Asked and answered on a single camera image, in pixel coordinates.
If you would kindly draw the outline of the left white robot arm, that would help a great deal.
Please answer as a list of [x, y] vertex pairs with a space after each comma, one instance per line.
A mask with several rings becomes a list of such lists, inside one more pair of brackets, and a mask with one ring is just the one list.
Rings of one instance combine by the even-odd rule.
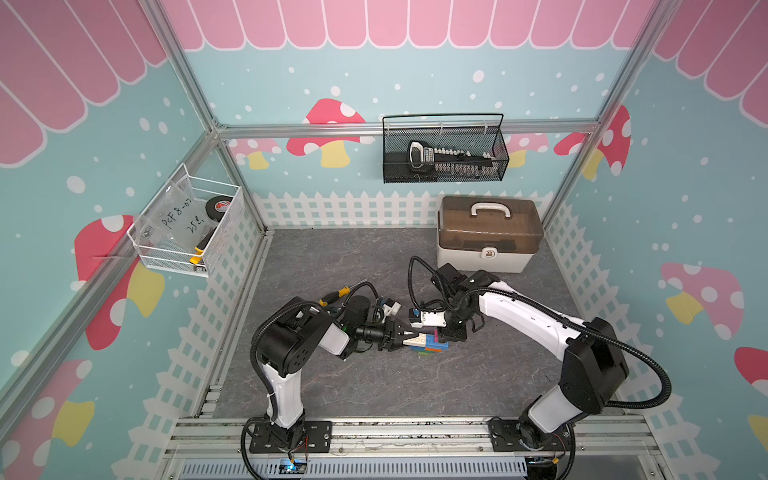
[[267, 389], [271, 423], [289, 430], [302, 421], [302, 369], [316, 349], [346, 359], [364, 344], [392, 351], [418, 338], [395, 319], [399, 309], [397, 302], [360, 295], [340, 307], [295, 297], [270, 316], [254, 334], [249, 357]]

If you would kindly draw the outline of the beige lego brick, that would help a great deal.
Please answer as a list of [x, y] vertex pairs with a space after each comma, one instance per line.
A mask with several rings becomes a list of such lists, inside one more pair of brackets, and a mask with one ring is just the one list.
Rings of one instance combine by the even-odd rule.
[[425, 349], [431, 339], [432, 336], [430, 334], [419, 334], [417, 337], [404, 340], [403, 344], [412, 348]]

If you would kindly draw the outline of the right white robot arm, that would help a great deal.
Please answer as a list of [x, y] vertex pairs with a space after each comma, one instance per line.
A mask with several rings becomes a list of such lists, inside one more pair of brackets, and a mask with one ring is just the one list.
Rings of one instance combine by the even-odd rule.
[[448, 297], [452, 320], [474, 314], [492, 317], [536, 341], [561, 362], [558, 383], [530, 404], [517, 420], [521, 443], [541, 450], [561, 427], [601, 413], [628, 376], [613, 327], [565, 315], [520, 294], [503, 281], [464, 282]]

